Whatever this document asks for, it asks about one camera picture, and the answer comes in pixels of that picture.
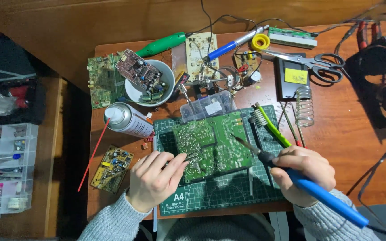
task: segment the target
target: yellow-green brush handle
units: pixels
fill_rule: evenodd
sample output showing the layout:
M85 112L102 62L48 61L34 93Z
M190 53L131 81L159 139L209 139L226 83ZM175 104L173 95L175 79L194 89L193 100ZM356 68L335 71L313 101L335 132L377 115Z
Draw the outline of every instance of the yellow-green brush handle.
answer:
M291 146L291 143L285 139L285 137L281 134L281 132L279 132L278 129L276 129L276 127L272 124L271 120L269 119L269 117L266 115L265 111L263 110L263 108L261 106L258 106L259 110L261 111L261 113L263 114L263 116L265 117L266 119L266 122L268 123L267 126L269 127L269 129L271 130L271 132L282 142L282 144L287 148L289 146Z

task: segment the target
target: gray knit sweater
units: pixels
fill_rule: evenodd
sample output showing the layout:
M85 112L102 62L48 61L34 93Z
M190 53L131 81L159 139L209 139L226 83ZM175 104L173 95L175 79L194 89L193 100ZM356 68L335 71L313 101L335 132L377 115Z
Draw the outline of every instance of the gray knit sweater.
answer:
M331 194L353 206L351 200L337 190ZM150 212L136 211L126 200L126 192L112 205L105 207L84 229L80 241L131 241L139 222ZM322 203L309 208L294 205L294 214L303 226L318 240L379 240L368 228L360 229ZM249 215L181 218L171 228L165 240L270 240L272 235Z

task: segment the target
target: red straw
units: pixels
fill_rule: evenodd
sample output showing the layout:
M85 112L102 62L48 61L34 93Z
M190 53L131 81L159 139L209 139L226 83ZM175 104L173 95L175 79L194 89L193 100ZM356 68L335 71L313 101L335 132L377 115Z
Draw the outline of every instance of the red straw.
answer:
M77 192L80 191L80 189L81 189L81 187L82 187L82 185L83 185L84 179L86 178L87 172L89 171L90 162L92 162L93 157L95 156L96 149L98 149L99 142L101 142L102 136L104 135L105 129L107 129L107 126L108 126L108 123L109 123L109 122L110 122L110 118L107 119L107 123L105 124L105 127L104 127L104 129L102 130L102 133L101 133L101 136L99 137L98 143L96 143L95 150L93 151L92 157L91 157L90 160L89 160L89 164L87 165L86 171L84 172L84 175L83 175L82 182L80 183L80 186L78 187Z

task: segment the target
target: left hand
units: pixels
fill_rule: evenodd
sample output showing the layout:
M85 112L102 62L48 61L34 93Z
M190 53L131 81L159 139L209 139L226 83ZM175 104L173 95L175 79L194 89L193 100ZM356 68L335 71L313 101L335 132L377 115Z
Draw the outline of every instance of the left hand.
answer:
M169 152L153 151L139 160L130 171L126 200L139 212L147 213L172 195L183 176L186 154L174 157Z

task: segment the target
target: spray can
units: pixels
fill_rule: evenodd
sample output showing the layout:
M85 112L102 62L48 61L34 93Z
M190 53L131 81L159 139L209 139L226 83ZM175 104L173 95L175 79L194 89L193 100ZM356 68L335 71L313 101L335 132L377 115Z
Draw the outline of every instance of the spray can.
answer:
M153 125L139 111L123 102L115 102L107 107L104 114L104 123L108 128L137 137L147 137L153 132Z

